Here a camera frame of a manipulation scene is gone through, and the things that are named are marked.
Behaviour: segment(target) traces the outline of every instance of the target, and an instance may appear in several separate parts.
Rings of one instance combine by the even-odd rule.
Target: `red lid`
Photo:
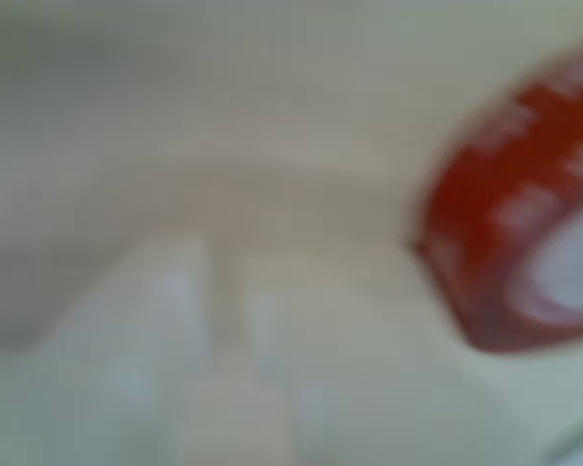
[[[583,335],[583,293],[551,286],[558,270],[578,268],[562,260],[583,264],[583,50],[461,143],[430,191],[418,246],[474,346],[522,350]]]

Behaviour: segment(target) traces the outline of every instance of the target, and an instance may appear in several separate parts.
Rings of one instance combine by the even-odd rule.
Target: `red object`
[[[494,108],[429,192],[417,246],[471,344],[514,351],[583,336],[570,307],[530,292],[540,318],[507,297],[510,283],[528,286],[517,264],[581,209],[583,50]]]

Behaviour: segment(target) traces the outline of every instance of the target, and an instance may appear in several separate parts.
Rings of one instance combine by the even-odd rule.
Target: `white circle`
[[[554,321],[583,317],[583,210],[528,254],[518,269],[516,283],[507,288],[515,309]],[[564,308],[561,315],[558,307]]]

